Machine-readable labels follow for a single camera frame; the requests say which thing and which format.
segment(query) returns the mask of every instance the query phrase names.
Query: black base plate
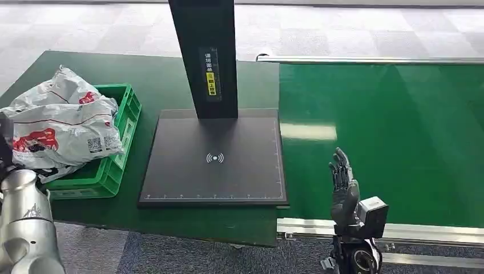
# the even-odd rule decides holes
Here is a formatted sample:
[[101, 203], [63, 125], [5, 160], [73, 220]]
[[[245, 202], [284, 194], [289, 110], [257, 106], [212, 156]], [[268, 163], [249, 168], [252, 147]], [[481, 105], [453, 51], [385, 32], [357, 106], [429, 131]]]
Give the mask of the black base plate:
[[277, 110], [162, 111], [138, 206], [286, 206], [281, 150]]

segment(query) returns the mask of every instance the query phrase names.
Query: green table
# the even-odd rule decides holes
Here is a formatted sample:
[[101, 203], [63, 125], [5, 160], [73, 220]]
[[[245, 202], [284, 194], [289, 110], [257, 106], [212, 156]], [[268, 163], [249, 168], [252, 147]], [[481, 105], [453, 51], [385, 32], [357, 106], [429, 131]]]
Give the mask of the green table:
[[[55, 220], [241, 244], [276, 244], [275, 207], [137, 209], [160, 110], [193, 108], [181, 58], [46, 51], [1, 97], [1, 106], [50, 79], [61, 64], [92, 84], [132, 84], [143, 107], [118, 195], [54, 201]], [[240, 107], [277, 107], [277, 64], [239, 62], [237, 68]]]
[[484, 228], [484, 66], [400, 62], [280, 65], [291, 208], [279, 217], [330, 219], [340, 146], [362, 198], [390, 205], [388, 223]]
[[278, 217], [329, 219], [327, 164], [341, 146], [362, 197], [390, 204], [389, 223], [484, 228], [478, 211], [484, 194], [482, 65], [238, 62], [240, 107], [277, 107], [280, 93], [290, 209], [138, 210], [159, 111], [193, 108], [182, 60], [48, 51], [1, 105], [50, 78], [60, 64], [92, 84], [131, 83], [143, 109], [118, 196], [55, 201], [57, 220], [272, 246]]

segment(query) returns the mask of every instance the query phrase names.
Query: black stand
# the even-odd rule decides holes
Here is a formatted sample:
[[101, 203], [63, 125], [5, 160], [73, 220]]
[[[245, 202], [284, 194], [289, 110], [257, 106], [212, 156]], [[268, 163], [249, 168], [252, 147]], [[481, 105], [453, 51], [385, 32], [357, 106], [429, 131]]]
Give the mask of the black stand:
[[169, 0], [195, 111], [162, 111], [138, 206], [287, 205], [277, 110], [239, 110], [233, 0]]

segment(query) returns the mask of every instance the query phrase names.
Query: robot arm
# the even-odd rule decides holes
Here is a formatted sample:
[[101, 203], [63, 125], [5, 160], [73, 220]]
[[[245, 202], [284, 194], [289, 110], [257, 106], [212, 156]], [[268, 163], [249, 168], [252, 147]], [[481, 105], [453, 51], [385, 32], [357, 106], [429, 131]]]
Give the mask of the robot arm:
[[321, 261], [324, 269], [337, 274], [378, 274], [382, 255], [374, 238], [380, 238], [386, 223], [388, 205], [378, 197], [360, 201], [360, 186], [353, 178], [347, 155], [339, 148], [329, 163], [333, 178], [331, 218], [334, 226], [333, 251]]
[[49, 192], [34, 171], [12, 165], [13, 125], [0, 113], [0, 272], [65, 274], [57, 247]]

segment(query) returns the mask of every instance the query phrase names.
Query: green plastic crate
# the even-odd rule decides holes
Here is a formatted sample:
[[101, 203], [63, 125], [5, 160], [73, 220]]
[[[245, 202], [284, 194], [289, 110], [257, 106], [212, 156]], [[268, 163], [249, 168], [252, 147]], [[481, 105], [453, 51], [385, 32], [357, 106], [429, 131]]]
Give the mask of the green plastic crate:
[[91, 161], [75, 173], [47, 183], [46, 187], [50, 190], [52, 199], [110, 198], [118, 194], [141, 113], [141, 104], [130, 84], [104, 84], [95, 87], [101, 94], [114, 98], [118, 103], [119, 111], [114, 125], [119, 129], [125, 154]]

